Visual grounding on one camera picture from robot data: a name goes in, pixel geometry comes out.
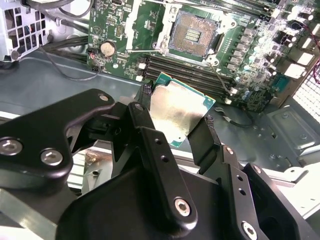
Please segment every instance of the silver screw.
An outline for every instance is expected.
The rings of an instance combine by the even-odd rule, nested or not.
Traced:
[[[249,223],[246,221],[242,222],[242,229],[245,232],[245,234],[251,239],[251,240],[257,240],[258,235],[256,230],[254,229],[253,226],[251,226]]]
[[[256,165],[253,165],[253,168],[258,174],[261,173],[261,169],[259,167],[257,167]]]
[[[301,140],[306,140],[306,139],[307,139],[307,135],[301,134],[301,135],[299,136],[299,138],[300,138]]]
[[[230,147],[227,146],[225,149],[226,149],[226,150],[228,151],[228,153],[230,153],[231,155],[234,154],[234,151],[233,151]]]
[[[100,95],[99,98],[103,101],[109,101],[109,98],[107,98],[105,95]]]
[[[172,7],[171,8],[171,13],[175,14],[177,12],[177,8],[176,7]]]
[[[50,166],[57,166],[64,159],[60,152],[53,149],[44,150],[40,157],[42,162]]]
[[[174,206],[178,210],[179,214],[187,217],[190,215],[190,206],[189,204],[183,200],[182,198],[178,198],[174,201]]]
[[[5,139],[0,141],[0,154],[14,156],[22,151],[22,144],[15,139]]]

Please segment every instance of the ventilation grille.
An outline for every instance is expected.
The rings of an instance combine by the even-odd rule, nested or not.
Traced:
[[[0,61],[14,62],[46,44],[46,18],[19,1],[0,3]]]
[[[320,84],[316,83],[313,73],[307,76],[293,99],[320,123]]]

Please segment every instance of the cpu socket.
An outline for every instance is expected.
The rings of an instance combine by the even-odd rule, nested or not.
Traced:
[[[205,57],[217,36],[220,23],[192,13],[179,11],[168,49]]]

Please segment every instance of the cable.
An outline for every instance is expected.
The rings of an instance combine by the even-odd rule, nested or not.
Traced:
[[[0,61],[0,74],[12,74],[19,68],[19,62],[3,62]]]
[[[26,3],[37,10],[46,10],[46,9],[57,9],[60,7],[63,7],[67,4],[72,3],[74,0],[58,0],[58,1],[53,1],[53,2],[37,2],[33,0],[27,0]]]
[[[222,80],[222,78],[219,76],[219,74],[217,73],[217,71],[213,68],[212,65],[210,65],[211,69],[213,70],[213,72],[215,73],[215,75],[217,76],[217,78],[220,80],[224,90],[228,93],[231,94],[230,90],[227,88],[225,82]]]
[[[49,59],[49,61],[52,63],[52,65],[54,66],[54,68],[66,79],[75,81],[75,82],[84,82],[84,81],[89,81],[94,79],[95,77],[97,77],[101,71],[102,71],[102,67],[100,64],[97,63],[97,61],[95,60],[95,56],[93,54],[90,55],[90,58],[98,65],[98,71],[97,73],[95,73],[92,76],[89,77],[85,77],[85,78],[74,78],[74,77],[70,77],[68,75],[66,75],[60,68],[59,66],[55,63],[55,61],[52,59],[52,57],[42,48],[42,46],[39,47],[39,50]]]
[[[250,123],[249,124],[240,124],[240,123],[237,123],[235,121],[233,121],[231,118],[229,118],[224,109],[222,107],[215,107],[214,110],[218,113],[221,113],[222,114],[222,117],[230,124],[234,125],[234,126],[237,126],[239,128],[249,128],[249,127],[252,127],[254,124],[255,124],[255,120],[254,120],[254,117],[245,109],[245,108],[242,108],[242,110],[244,111],[244,113],[247,115],[247,117],[250,119]]]
[[[80,37],[73,37],[70,39],[47,43],[43,46],[45,51],[49,49],[62,49],[62,48],[69,48],[69,47],[77,47],[83,46],[88,44],[88,36],[80,36]]]
[[[45,15],[47,18],[51,19],[52,21],[54,22],[60,22],[62,25],[65,25],[67,27],[71,27],[71,28],[74,28],[74,29],[77,29],[78,31],[84,33],[84,34],[88,34],[89,32],[89,29],[84,27],[84,26],[81,26],[79,24],[76,24],[74,22],[71,22],[71,21],[68,21],[66,19],[60,19],[59,17],[56,17],[56,16],[53,16],[51,15],[50,13],[48,13],[46,10],[44,9],[39,9],[39,8],[35,8],[34,9],[38,10],[40,13],[42,13],[43,15]]]
[[[65,26],[67,26],[67,27],[71,27],[71,28],[77,29],[78,31],[80,31],[80,32],[82,32],[82,33],[84,33],[84,34],[88,34],[88,32],[89,32],[89,29],[88,29],[88,28],[86,28],[86,27],[84,27],[84,26],[81,26],[81,25],[79,25],[79,24],[76,24],[76,23],[74,23],[74,22],[68,21],[68,20],[66,20],[66,19],[62,19],[62,20],[61,20],[61,24],[62,24],[62,25],[65,25]]]
[[[68,11],[66,11],[66,10],[63,10],[61,7],[59,7],[59,10],[60,10],[63,14],[65,14],[65,15],[67,15],[67,16],[69,16],[69,17],[78,19],[78,18],[82,18],[82,17],[86,16],[86,15],[91,11],[91,9],[92,9],[92,7],[94,6],[94,4],[95,4],[95,0],[90,0],[90,5],[89,5],[89,7],[87,8],[87,10],[86,10],[84,13],[82,13],[82,14],[80,14],[80,15],[72,14],[71,12],[68,12]]]
[[[46,50],[47,53],[57,55],[59,57],[71,59],[82,64],[87,64],[87,55],[61,50]]]

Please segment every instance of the motherboard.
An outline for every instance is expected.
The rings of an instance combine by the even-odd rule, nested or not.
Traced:
[[[96,57],[88,65],[143,83],[166,73],[217,102],[261,112],[315,60],[316,4],[96,0],[88,38]]]

